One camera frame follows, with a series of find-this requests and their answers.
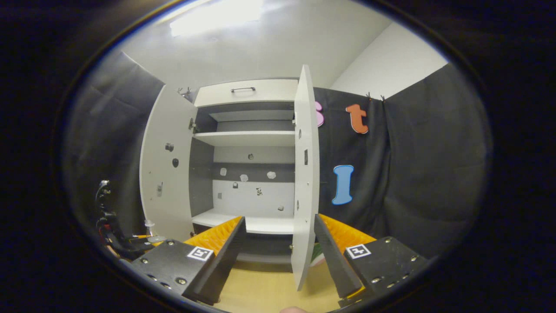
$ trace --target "metal handle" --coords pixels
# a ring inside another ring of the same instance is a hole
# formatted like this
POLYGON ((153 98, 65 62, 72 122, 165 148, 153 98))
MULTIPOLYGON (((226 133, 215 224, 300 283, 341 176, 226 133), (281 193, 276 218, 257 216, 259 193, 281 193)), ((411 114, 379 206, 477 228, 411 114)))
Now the metal handle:
POLYGON ((239 90, 239 89, 251 89, 252 91, 255 91, 255 87, 234 88, 234 89, 232 89, 232 90, 230 90, 230 91, 231 91, 231 92, 236 92, 236 90, 239 90))

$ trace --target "white shelf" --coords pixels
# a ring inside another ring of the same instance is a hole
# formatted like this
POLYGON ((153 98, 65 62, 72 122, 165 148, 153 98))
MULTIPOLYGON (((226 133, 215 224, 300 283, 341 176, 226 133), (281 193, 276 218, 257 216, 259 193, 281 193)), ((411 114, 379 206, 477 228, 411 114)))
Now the white shelf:
POLYGON ((193 138, 213 146, 295 146, 294 131, 222 131, 193 138))
MULTIPOLYGON (((214 209, 193 217, 193 223, 214 227, 227 222, 237 216, 217 213, 214 209)), ((245 217, 245 227, 248 233, 255 234, 293 234, 294 218, 245 217)))

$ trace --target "cabinet door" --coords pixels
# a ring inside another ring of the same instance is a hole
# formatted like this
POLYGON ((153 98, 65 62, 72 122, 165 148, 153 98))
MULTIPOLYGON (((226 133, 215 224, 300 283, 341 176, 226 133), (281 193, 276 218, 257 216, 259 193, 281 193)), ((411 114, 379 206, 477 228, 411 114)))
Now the cabinet door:
POLYGON ((197 108, 162 87, 148 118, 139 165, 141 201, 153 232, 179 241, 193 231, 189 202, 189 155, 197 108))
POLYGON ((319 211, 319 131, 309 67, 303 65, 295 94, 295 198, 291 267, 301 290, 315 244, 315 214, 319 211))

